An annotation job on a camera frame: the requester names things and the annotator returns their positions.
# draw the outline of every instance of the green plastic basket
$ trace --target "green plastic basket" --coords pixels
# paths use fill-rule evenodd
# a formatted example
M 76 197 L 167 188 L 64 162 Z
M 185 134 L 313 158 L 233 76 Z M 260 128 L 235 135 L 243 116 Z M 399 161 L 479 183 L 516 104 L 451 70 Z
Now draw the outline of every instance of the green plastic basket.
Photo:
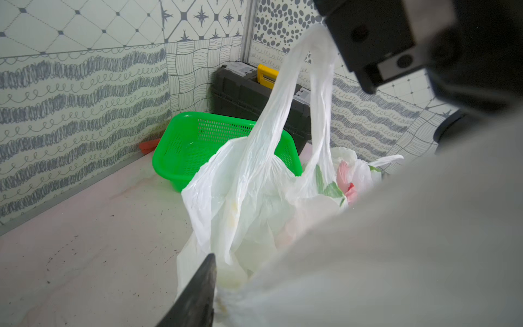
M 154 170 L 181 192 L 222 145 L 230 139 L 249 135 L 255 123 L 205 112 L 179 114 L 170 121 L 154 151 Z M 294 141 L 286 131 L 281 134 L 274 154 L 294 175 L 303 173 Z

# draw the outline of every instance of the black screw hole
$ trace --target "black screw hole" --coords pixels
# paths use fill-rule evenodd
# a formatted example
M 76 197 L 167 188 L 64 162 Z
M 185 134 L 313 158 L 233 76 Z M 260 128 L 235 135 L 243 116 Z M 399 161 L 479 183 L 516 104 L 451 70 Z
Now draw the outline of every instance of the black screw hole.
M 404 54 L 403 56 L 399 57 L 396 61 L 396 64 L 399 68 L 407 68 L 409 67 L 414 59 L 412 59 L 412 56 L 410 54 Z
M 356 43 L 361 43 L 365 41 L 365 39 L 369 36 L 369 30 L 367 29 L 367 26 L 360 25 L 353 29 L 352 33 L 350 34 L 350 37 L 353 39 Z

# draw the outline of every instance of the plastic bag handle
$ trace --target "plastic bag handle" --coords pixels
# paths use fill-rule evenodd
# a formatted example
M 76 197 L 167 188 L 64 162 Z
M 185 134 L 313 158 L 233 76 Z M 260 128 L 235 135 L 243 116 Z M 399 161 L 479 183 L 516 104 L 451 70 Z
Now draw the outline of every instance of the plastic bag handle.
M 319 158 L 324 157 L 321 163 L 323 177 L 335 181 L 330 154 L 330 109 L 332 96 L 332 80 L 334 75 L 334 61 L 337 49 L 327 28 L 322 25 L 311 26 L 301 37 L 299 43 L 287 55 L 285 64 L 276 79 L 265 109 L 252 129 L 241 164 L 235 175 L 233 187 L 230 189 L 224 210 L 225 221 L 221 232 L 230 234 L 225 237 L 226 244 L 220 244 L 225 261 L 232 264 L 230 248 L 233 242 L 238 219 L 240 217 L 241 203 L 247 193 L 247 188 L 253 176 L 263 173 L 269 165 L 276 146 L 280 141 L 283 127 L 289 116 L 289 111 L 294 96 L 294 90 L 300 68 L 308 52 L 311 52 L 313 62 L 311 65 L 311 134 L 313 153 L 309 165 L 300 178 L 302 183 L 309 181 L 314 173 L 314 168 L 319 164 Z

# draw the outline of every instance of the white plastic bag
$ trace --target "white plastic bag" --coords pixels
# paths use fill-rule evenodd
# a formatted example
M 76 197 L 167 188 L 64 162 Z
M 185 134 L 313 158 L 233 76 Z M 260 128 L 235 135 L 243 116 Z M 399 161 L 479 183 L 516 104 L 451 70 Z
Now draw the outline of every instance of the white plastic bag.
M 358 196 L 381 182 L 381 172 L 376 169 L 377 167 L 403 160 L 402 155 L 395 154 L 367 163 L 358 159 L 355 151 L 341 146 L 331 148 L 331 155 L 336 171 L 336 183 L 345 194 L 350 207 Z
M 309 51 L 313 150 L 295 177 L 274 150 Z M 210 252 L 217 259 L 217 286 L 241 287 L 280 247 L 345 207 L 329 147 L 336 54 L 328 31 L 311 27 L 286 57 L 250 135 L 222 146 L 182 191 L 194 232 L 177 258 L 178 293 Z

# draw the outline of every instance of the countertop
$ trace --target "countertop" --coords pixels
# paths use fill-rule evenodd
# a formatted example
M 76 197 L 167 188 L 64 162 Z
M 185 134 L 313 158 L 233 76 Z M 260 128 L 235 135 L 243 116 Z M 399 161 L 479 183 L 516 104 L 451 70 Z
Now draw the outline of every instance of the countertop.
M 155 326 L 191 234 L 148 154 L 0 236 L 0 326 Z

